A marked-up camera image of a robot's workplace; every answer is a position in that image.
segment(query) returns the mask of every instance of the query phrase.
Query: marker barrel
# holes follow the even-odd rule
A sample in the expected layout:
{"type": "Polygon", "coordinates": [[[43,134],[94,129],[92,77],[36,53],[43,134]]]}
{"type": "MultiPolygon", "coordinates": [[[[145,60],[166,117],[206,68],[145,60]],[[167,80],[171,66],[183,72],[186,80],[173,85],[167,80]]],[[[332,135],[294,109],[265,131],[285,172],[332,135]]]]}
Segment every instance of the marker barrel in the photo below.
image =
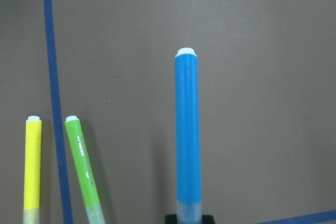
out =
{"type": "Polygon", "coordinates": [[[202,222],[197,55],[182,48],[175,57],[177,221],[202,222]]]}
{"type": "Polygon", "coordinates": [[[65,128],[89,223],[105,224],[79,119],[76,116],[68,116],[65,121],[65,128]]]}
{"type": "Polygon", "coordinates": [[[41,133],[40,117],[29,116],[26,121],[23,224],[39,224],[41,133]]]}

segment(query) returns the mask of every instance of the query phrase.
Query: blue tape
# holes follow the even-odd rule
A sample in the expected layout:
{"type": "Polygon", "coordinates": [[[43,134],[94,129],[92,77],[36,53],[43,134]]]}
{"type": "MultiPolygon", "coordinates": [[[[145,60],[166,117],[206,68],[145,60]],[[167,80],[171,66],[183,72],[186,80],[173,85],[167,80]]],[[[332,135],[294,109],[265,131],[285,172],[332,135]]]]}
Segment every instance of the blue tape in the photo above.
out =
{"type": "Polygon", "coordinates": [[[54,37],[54,24],[52,21],[52,11],[53,6],[51,0],[44,0],[44,15],[46,26],[48,64],[49,64],[51,105],[53,108],[55,144],[57,153],[58,177],[59,177],[59,185],[60,185],[62,208],[63,208],[63,220],[65,224],[72,224],[73,220],[71,211],[67,161],[64,146],[62,113],[61,113],[59,87],[58,87],[57,58],[56,58],[55,37],[54,37]]]}
{"type": "Polygon", "coordinates": [[[314,223],[324,223],[332,220],[336,220],[336,210],[320,212],[318,214],[293,217],[283,220],[262,222],[260,224],[314,224],[314,223]]]}

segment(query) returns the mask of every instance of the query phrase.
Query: gray surface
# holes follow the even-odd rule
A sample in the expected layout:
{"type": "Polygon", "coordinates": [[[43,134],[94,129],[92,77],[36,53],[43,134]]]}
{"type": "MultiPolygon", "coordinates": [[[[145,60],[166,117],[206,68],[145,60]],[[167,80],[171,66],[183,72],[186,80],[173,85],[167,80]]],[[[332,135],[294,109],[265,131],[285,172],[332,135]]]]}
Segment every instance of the gray surface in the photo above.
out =
{"type": "MultiPolygon", "coordinates": [[[[54,0],[62,113],[82,119],[107,223],[175,212],[184,46],[200,60],[204,212],[239,224],[336,209],[335,13],[335,0],[54,0]]],[[[41,223],[61,223],[43,0],[1,0],[0,22],[1,223],[22,219],[31,114],[44,123],[41,223]]]]}

